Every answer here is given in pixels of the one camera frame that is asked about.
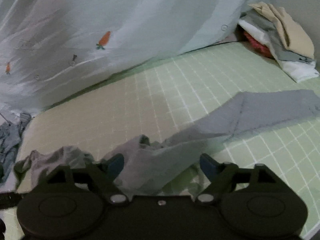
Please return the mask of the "stack of folded clothes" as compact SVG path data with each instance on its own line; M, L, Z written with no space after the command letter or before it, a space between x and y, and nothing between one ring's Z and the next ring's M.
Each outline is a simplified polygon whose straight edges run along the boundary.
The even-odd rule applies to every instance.
M251 10L239 19L238 25L252 46L274 58L296 83L319 77L313 42L284 7L264 2L249 7Z

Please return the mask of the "blue-grey crumpled garment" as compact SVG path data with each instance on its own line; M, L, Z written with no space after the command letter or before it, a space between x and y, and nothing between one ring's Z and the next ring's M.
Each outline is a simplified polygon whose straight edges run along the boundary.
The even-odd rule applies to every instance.
M1 186L5 184L16 161L22 135L32 117L21 113L16 123L6 121L1 124Z

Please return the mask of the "light blue carrot-print bedsheet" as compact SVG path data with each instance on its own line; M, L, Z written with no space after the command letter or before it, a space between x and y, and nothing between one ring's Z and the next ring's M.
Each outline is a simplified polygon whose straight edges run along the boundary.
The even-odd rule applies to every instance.
M126 69L215 44L268 0L1 0L1 113L14 121Z

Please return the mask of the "grey cloth garment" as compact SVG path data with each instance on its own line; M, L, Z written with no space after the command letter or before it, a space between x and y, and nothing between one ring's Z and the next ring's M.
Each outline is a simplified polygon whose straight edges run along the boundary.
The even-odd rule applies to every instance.
M124 168L115 184L125 194L164 194L164 188L203 153L222 150L224 144L249 134L282 128L319 117L319 96L312 90L287 90L273 93L240 92L221 107L162 142L151 142L138 135L97 158L76 146L63 146L48 154L32 151L14 164L4 190L17 190L25 175L35 187L59 166L85 168L104 164L121 153Z

